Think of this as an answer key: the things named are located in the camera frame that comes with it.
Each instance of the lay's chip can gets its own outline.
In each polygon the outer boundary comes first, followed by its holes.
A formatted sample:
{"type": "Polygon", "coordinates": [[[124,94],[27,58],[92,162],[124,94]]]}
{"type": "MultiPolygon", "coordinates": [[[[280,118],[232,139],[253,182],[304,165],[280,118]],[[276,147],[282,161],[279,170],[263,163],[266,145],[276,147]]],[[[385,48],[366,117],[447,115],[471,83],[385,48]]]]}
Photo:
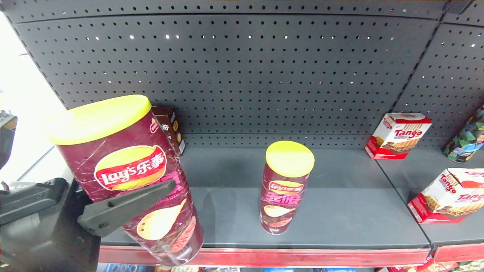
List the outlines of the lay's chip can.
{"type": "Polygon", "coordinates": [[[165,266],[184,265],[198,253],[203,230],[188,182],[146,96],[70,109],[50,120],[46,132],[93,202],[174,179],[168,197],[122,228],[165,266]]]}
{"type": "Polygon", "coordinates": [[[313,166],[313,153],[300,143],[278,141],[267,148],[259,213],[266,232],[279,235],[287,230],[313,166]]]}

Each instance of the metal shelf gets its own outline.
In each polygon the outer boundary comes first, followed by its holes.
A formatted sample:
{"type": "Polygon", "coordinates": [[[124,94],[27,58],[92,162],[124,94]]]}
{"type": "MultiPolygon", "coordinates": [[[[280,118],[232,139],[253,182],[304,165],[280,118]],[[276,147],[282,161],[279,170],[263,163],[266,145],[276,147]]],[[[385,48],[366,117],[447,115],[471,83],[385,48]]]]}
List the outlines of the metal shelf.
{"type": "MultiPolygon", "coordinates": [[[[378,265],[423,262],[428,253],[428,249],[424,249],[428,247],[428,240],[377,163],[363,150],[315,149],[313,152],[316,165],[302,204],[289,230],[273,236],[259,225],[265,149],[187,149],[182,164],[205,230],[204,247],[235,255],[247,254],[247,249],[251,252],[260,249],[262,255],[283,253],[286,259],[280,264],[284,266],[290,265],[291,254],[294,256],[308,249],[311,254],[326,258],[342,254],[341,259],[330,260],[330,265],[375,267],[375,261],[378,265]],[[389,253],[393,254],[392,262],[385,259],[389,253]],[[399,253],[406,257],[395,259],[395,254],[399,253]]],[[[121,231],[103,239],[103,244],[137,245],[121,231]]],[[[193,262],[206,264],[202,260],[217,259],[215,263],[220,265],[222,261],[219,254],[214,253],[209,259],[203,255],[204,251],[193,262]]],[[[245,265],[264,266],[276,261],[261,256],[251,258],[245,265]]],[[[234,261],[237,263],[228,265],[244,262],[242,259],[234,261]]],[[[300,259],[297,264],[309,265],[300,259]]]]}
{"type": "MultiPolygon", "coordinates": [[[[484,153],[477,153],[468,163],[458,164],[445,158],[439,150],[418,149],[413,150],[404,161],[378,161],[378,164],[402,199],[408,202],[445,168],[482,168],[484,153]]],[[[479,226],[484,226],[484,210],[482,209],[459,224],[421,225],[430,242],[440,247],[441,253],[446,251],[445,258],[454,261],[484,258],[484,229],[479,226]]]]}

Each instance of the tango wafer box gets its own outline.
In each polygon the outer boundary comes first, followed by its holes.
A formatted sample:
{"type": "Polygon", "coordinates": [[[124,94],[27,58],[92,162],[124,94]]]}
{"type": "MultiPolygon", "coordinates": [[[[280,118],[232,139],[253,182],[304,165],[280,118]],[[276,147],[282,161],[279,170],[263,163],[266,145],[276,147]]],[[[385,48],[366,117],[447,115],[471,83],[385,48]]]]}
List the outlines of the tango wafer box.
{"type": "Polygon", "coordinates": [[[421,113],[387,113],[365,150],[374,160],[405,159],[431,125],[421,113]]]}
{"type": "Polygon", "coordinates": [[[408,207],[420,224],[459,223],[484,206],[484,168],[448,168],[408,207]]]}

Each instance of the gray shelf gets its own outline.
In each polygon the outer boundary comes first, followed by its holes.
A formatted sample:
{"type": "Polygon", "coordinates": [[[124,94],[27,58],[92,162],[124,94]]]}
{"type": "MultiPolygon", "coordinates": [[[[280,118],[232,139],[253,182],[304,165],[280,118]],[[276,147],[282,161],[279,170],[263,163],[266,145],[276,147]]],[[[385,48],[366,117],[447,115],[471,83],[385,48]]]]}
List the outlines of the gray shelf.
{"type": "MultiPolygon", "coordinates": [[[[313,150],[309,187],[288,231],[259,224],[265,149],[189,148],[182,164],[205,230],[205,247],[398,249],[428,240],[364,150],[313,150]]],[[[137,245],[122,231],[109,245],[137,245]]]]}
{"type": "MultiPolygon", "coordinates": [[[[427,187],[445,168],[484,167],[484,152],[477,153],[468,163],[454,163],[440,150],[417,149],[403,161],[378,161],[397,192],[408,202],[427,187]]],[[[459,224],[423,224],[422,229],[434,245],[484,242],[484,209],[478,210],[459,224]]]]}

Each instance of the lay's logo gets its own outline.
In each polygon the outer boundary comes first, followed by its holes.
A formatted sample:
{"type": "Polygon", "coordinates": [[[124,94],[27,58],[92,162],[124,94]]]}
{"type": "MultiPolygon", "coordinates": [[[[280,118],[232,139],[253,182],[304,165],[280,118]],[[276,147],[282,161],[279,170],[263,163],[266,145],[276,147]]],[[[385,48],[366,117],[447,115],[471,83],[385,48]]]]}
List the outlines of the lay's logo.
{"type": "Polygon", "coordinates": [[[160,179],[166,171],[166,154],[159,146],[132,146],[106,155],[94,177],[107,190],[132,190],[160,179]]]}
{"type": "Polygon", "coordinates": [[[303,191],[303,185],[293,181],[271,181],[269,189],[281,195],[295,195],[303,191]]]}

